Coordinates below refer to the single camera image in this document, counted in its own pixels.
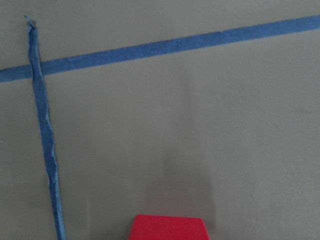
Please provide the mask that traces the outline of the red cube block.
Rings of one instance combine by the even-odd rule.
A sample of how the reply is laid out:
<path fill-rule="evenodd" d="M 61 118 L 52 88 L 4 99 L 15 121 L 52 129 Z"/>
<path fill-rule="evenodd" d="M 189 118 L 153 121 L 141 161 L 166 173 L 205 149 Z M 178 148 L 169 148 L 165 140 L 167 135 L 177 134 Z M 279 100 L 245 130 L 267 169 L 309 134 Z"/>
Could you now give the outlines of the red cube block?
<path fill-rule="evenodd" d="M 204 221 L 196 217 L 138 214 L 129 240 L 208 240 Z"/>

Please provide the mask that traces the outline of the brown paper table cover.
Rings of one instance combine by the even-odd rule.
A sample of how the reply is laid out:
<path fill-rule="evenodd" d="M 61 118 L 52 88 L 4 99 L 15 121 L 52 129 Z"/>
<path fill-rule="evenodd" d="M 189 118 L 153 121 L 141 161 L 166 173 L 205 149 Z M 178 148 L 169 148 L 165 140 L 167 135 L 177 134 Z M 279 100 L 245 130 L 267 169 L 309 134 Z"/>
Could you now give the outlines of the brown paper table cover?
<path fill-rule="evenodd" d="M 317 0 L 3 0 L 0 67 L 318 15 Z M 69 240 L 125 240 L 138 214 L 213 240 L 320 237 L 320 32 L 44 77 Z"/>

